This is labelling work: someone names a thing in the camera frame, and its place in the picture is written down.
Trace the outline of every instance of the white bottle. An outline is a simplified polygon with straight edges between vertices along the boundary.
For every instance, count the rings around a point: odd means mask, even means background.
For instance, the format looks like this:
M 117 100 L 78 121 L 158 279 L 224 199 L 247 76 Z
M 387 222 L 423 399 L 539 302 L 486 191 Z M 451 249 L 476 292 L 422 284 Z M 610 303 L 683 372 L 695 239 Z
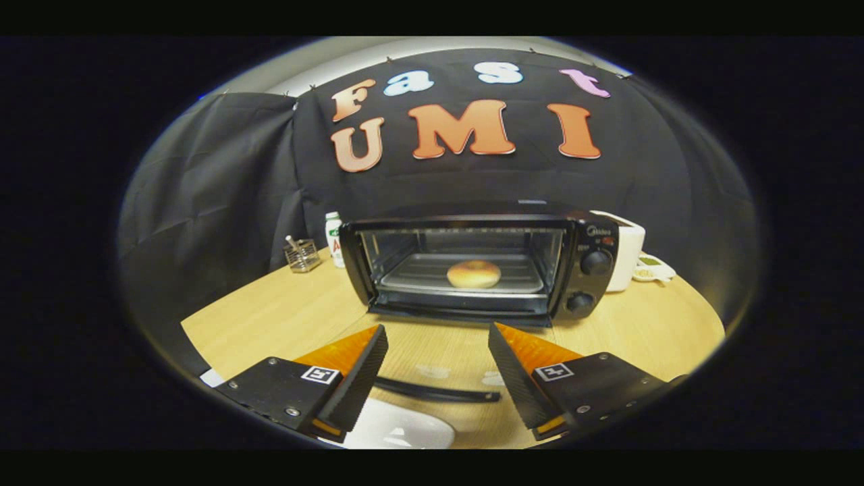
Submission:
M 330 246 L 330 256 L 333 257 L 334 265 L 345 268 L 345 261 L 342 259 L 342 246 L 339 243 L 340 226 L 342 226 L 342 220 L 339 219 L 339 213 L 335 211 L 327 213 L 324 231 L 327 232 L 327 246 Z

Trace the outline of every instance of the pen holder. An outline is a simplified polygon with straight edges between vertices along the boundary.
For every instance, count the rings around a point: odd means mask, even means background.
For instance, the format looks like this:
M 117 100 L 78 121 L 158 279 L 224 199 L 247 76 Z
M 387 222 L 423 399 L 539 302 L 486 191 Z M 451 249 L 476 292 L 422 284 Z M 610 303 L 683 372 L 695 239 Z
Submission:
M 298 240 L 295 250 L 293 246 L 287 245 L 283 248 L 288 267 L 294 273 L 311 272 L 313 268 L 321 264 L 318 249 L 315 248 L 314 240 Z

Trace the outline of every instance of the oven control knob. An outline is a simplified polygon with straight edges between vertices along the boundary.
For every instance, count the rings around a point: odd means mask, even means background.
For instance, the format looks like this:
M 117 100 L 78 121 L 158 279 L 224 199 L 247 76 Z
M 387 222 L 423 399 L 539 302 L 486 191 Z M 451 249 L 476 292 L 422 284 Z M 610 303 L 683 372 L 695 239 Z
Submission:
M 579 316 L 591 310 L 594 306 L 594 297 L 586 293 L 577 292 L 567 299 L 566 305 L 567 310 Z
M 606 252 L 591 252 L 582 259 L 582 273 L 604 275 L 612 270 L 612 258 Z

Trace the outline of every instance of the wooden table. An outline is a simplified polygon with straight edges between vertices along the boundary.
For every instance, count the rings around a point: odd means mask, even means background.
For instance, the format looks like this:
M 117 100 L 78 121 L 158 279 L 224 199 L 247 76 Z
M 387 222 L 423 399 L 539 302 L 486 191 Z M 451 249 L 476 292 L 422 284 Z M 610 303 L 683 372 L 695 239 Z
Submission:
M 519 418 L 487 346 L 488 325 L 412 320 L 366 313 L 329 251 L 310 273 L 288 267 L 199 310 L 182 322 L 213 369 L 230 379 L 268 356 L 287 360 L 375 324 L 390 347 L 379 376 L 432 387 L 501 392 L 484 404 L 416 400 L 373 388 L 370 397 L 449 423 L 453 448 L 524 448 L 538 444 Z M 606 294 L 591 316 L 556 319 L 531 331 L 581 355 L 606 351 L 662 380 L 693 371 L 721 343 L 720 318 L 680 277 L 632 281 Z

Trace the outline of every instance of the bagel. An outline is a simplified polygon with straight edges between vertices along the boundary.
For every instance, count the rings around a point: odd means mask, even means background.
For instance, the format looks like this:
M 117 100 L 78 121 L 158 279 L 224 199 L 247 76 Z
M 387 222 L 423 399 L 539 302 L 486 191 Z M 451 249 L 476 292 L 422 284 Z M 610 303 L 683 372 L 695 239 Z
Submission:
M 501 279 L 501 269 L 486 260 L 468 260 L 447 270 L 447 280 L 460 289 L 488 289 Z

